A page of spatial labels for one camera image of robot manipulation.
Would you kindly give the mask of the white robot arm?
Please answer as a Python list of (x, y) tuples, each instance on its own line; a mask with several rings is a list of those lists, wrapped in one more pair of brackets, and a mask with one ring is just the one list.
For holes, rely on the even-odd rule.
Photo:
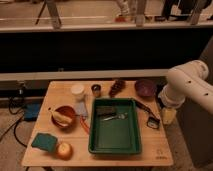
[(161, 110), (164, 124), (171, 124), (186, 98), (213, 114), (213, 85), (205, 81), (209, 69), (201, 60), (193, 60), (172, 67), (166, 74), (167, 84), (158, 94), (164, 107)]

